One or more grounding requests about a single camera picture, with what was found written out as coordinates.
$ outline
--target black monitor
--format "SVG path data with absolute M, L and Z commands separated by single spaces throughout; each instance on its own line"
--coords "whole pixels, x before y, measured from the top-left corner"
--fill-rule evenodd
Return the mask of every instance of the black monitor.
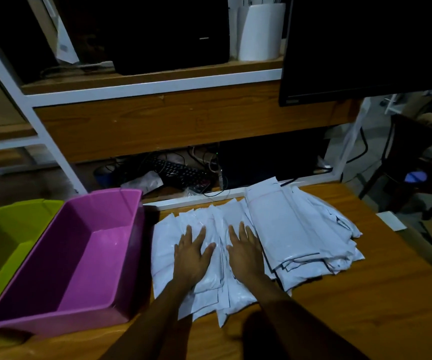
M 432 89 L 432 3 L 292 0 L 279 105 Z

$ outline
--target pink plastic bin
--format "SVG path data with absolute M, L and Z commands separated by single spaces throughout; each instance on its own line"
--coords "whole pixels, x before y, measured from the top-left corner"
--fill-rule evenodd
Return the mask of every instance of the pink plastic bin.
M 141 194 L 114 188 L 64 203 L 0 296 L 0 328 L 50 337 L 127 322 Z

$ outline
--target folded white package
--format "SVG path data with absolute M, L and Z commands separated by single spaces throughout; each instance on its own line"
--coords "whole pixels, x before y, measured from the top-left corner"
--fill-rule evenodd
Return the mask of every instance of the folded white package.
M 151 274 L 154 297 L 172 279 L 174 245 L 190 225 L 193 240 L 206 226 L 201 253 L 217 244 L 204 278 L 184 299 L 178 317 L 197 318 L 216 311 L 219 325 L 227 316 L 256 302 L 256 298 L 233 275 L 226 245 L 231 245 L 228 226 L 236 232 L 243 221 L 260 238 L 264 249 L 265 273 L 276 276 L 285 291 L 309 278 L 337 274 L 355 260 L 364 259 L 352 237 L 361 232 L 334 207 L 299 190 L 280 187 L 276 178 L 246 189 L 246 199 L 225 205 L 169 215 L 154 227 Z

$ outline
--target dark plastic chair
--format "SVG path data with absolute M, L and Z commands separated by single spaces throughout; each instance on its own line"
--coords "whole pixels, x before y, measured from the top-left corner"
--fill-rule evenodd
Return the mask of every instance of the dark plastic chair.
M 432 146 L 432 127 L 396 114 L 391 116 L 391 130 L 394 131 L 394 135 L 389 154 L 366 183 L 359 198 L 362 199 L 382 175 L 387 175 L 390 180 L 397 183 L 397 187 L 386 211 L 396 213 L 414 193 L 432 194 L 432 158 L 423 158 L 423 152 Z M 406 175 L 415 171 L 425 172 L 426 181 L 405 182 Z M 423 220 L 429 220 L 431 217 L 432 207 L 423 212 Z

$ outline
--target green bin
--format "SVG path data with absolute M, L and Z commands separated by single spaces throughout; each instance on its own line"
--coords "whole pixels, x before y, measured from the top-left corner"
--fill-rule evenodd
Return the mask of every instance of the green bin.
M 33 199 L 0 207 L 0 295 L 63 203 Z

